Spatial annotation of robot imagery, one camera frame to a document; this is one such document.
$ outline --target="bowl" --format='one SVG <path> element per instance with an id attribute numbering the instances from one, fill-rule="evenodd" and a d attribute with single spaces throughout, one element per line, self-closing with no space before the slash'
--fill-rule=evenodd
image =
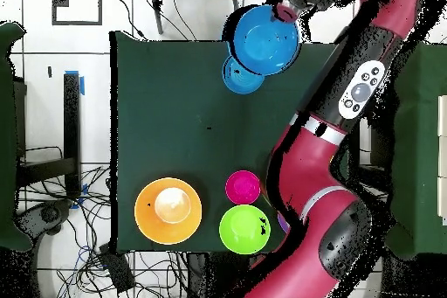
<path id="1" fill-rule="evenodd" d="M 264 82 L 264 76 L 247 71 L 233 57 L 223 63 L 223 83 L 236 94 L 246 95 L 258 90 Z"/>
<path id="2" fill-rule="evenodd" d="M 267 216 L 259 208 L 249 204 L 230 208 L 219 225 L 222 243 L 237 254 L 258 253 L 267 244 L 270 232 Z"/>
<path id="3" fill-rule="evenodd" d="M 196 232 L 202 220 L 202 204 L 192 186 L 178 178 L 164 177 L 140 192 L 134 215 L 146 238 L 158 244 L 173 245 Z"/>
<path id="4" fill-rule="evenodd" d="M 261 185 L 257 176 L 248 170 L 233 173 L 225 184 L 228 199 L 234 204 L 251 204 L 258 199 Z"/>
<path id="5" fill-rule="evenodd" d="M 280 73 L 298 56 L 298 27 L 275 18 L 270 5 L 256 6 L 239 19 L 229 48 L 233 58 L 255 74 Z"/>

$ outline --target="cup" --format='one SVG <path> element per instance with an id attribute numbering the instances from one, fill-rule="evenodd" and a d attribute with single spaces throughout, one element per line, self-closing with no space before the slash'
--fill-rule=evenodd
<path id="1" fill-rule="evenodd" d="M 188 217 L 191 203 L 188 194 L 179 188 L 167 188 L 155 199 L 155 213 L 168 224 L 178 224 Z"/>

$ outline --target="purple object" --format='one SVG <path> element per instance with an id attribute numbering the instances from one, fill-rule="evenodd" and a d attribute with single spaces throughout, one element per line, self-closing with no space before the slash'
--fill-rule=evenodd
<path id="1" fill-rule="evenodd" d="M 254 173 L 240 170 L 229 177 L 225 192 L 234 204 L 251 204 L 261 193 L 261 184 Z"/>
<path id="2" fill-rule="evenodd" d="M 289 224 L 287 224 L 287 222 L 284 220 L 284 218 L 282 217 L 281 213 L 278 212 L 278 222 L 281 225 L 282 229 L 284 230 L 284 232 L 288 232 L 289 231 Z"/>

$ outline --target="floor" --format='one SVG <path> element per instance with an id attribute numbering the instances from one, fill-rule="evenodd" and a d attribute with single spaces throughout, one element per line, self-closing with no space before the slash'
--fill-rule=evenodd
<path id="1" fill-rule="evenodd" d="M 110 162 L 110 68 L 109 31 L 128 31 L 138 37 L 136 29 L 150 40 L 184 40 L 181 33 L 163 19 L 163 35 L 156 29 L 153 10 L 146 0 L 102 0 L 102 25 L 52 25 L 52 0 L 0 0 L 0 20 L 16 21 L 25 29 L 24 38 L 12 47 L 10 60 L 17 76 L 24 77 L 28 86 L 26 106 L 27 149 L 57 146 L 63 147 L 63 74 L 77 70 L 84 77 L 85 92 L 81 95 L 81 160 L 86 173 L 83 184 L 92 182 L 107 169 Z M 244 0 L 244 4 L 262 3 L 264 0 Z M 218 40 L 225 19 L 232 13 L 231 0 L 175 0 L 183 20 L 198 40 Z M 187 38 L 192 39 L 186 25 L 175 10 L 173 0 L 164 0 L 163 13 Z M 346 8 L 331 8 L 315 14 L 310 21 L 313 42 L 333 42 L 358 10 L 358 3 Z M 69 7 L 57 9 L 58 21 L 98 20 L 98 0 L 70 0 Z M 429 36 L 431 43 L 444 40 L 447 36 L 447 21 L 442 18 Z M 361 148 L 369 149 L 368 129 L 362 129 Z M 368 153 L 361 152 L 361 159 L 367 163 Z M 28 162 L 58 158 L 57 149 L 28 151 Z M 107 173 L 103 174 L 89 188 L 107 196 Z M 47 198 L 38 192 L 40 185 L 26 188 L 20 194 L 19 210 L 29 208 L 39 200 Z M 48 187 L 49 191 L 60 191 L 60 185 Z M 99 211 L 101 218 L 95 219 L 94 229 L 98 244 L 108 242 L 110 237 L 110 207 L 86 200 L 84 206 Z M 62 231 L 45 236 L 38 254 L 38 279 L 43 298 L 57 298 L 64 294 L 60 275 L 67 278 L 73 268 L 79 268 L 82 255 L 75 243 L 74 230 L 80 245 L 91 245 L 91 232 L 86 229 L 82 212 L 71 209 L 70 224 L 65 223 Z M 175 281 L 172 267 L 166 253 L 132 253 L 128 255 L 129 265 L 141 286 L 163 285 Z M 379 261 L 374 272 L 362 281 L 350 298 L 375 298 L 380 288 L 382 264 Z M 104 288 L 107 282 L 102 281 Z M 171 289 L 157 289 L 165 297 L 180 297 L 178 283 Z M 142 287 L 129 294 L 117 295 L 105 292 L 104 298 L 155 298 L 155 294 Z M 79 298 L 99 298 L 97 294 L 83 294 Z"/>

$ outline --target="button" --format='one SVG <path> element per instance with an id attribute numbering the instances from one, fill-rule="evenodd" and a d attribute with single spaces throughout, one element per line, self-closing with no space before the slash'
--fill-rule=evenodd
<path id="1" fill-rule="evenodd" d="M 359 83 L 358 85 L 355 85 L 351 90 L 351 96 L 353 97 L 354 101 L 357 102 L 366 101 L 370 94 L 371 90 L 366 83 Z"/>

